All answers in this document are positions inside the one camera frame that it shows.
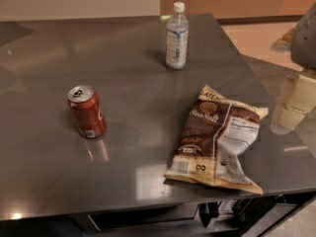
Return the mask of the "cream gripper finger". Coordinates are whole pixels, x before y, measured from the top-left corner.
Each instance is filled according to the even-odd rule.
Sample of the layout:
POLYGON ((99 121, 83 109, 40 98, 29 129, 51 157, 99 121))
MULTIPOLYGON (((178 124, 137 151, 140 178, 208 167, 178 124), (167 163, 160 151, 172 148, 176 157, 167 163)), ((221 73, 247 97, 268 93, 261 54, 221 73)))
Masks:
POLYGON ((304 118, 305 115, 301 112, 287 109, 284 105, 277 105, 273 113, 270 129, 273 133, 278 135, 288 134, 292 132, 304 118))
POLYGON ((305 70, 286 77, 279 100, 286 110, 308 114, 316 106, 316 71, 305 70))

